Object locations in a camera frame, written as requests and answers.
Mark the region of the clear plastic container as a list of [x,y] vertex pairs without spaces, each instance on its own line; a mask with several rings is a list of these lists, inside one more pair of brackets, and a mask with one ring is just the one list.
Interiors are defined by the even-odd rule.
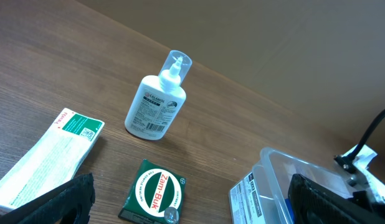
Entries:
[[252,170],[229,191],[232,222],[290,223],[288,189],[293,174],[302,174],[344,198],[354,192],[341,172],[265,147]]

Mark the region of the white green long box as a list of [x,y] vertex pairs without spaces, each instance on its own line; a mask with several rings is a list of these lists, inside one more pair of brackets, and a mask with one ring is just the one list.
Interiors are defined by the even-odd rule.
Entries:
[[0,216],[73,179],[105,123],[64,108],[0,180]]

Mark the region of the blue Vicks VapoDrops box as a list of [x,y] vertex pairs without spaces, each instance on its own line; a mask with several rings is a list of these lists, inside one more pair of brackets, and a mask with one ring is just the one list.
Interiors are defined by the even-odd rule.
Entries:
[[295,217],[294,217],[294,213],[293,213],[293,210],[291,207],[288,207],[288,213],[290,215],[290,219],[291,219],[291,224],[295,224]]

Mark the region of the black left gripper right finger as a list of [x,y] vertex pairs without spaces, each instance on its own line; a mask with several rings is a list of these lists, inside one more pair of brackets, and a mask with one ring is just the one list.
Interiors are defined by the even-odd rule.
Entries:
[[301,174],[292,176],[288,199],[295,224],[385,224],[385,203],[365,190],[343,198]]

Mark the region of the white Calamol lotion bottle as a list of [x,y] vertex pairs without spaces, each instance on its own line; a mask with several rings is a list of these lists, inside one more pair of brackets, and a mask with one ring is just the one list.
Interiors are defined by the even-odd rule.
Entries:
[[146,140],[161,139],[186,101],[181,84],[193,61],[171,50],[158,75],[145,76],[125,119],[126,130]]

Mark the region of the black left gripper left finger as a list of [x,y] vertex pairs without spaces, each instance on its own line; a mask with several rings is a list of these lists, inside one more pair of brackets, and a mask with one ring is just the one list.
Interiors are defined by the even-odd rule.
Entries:
[[0,217],[0,224],[88,224],[93,174],[82,174]]

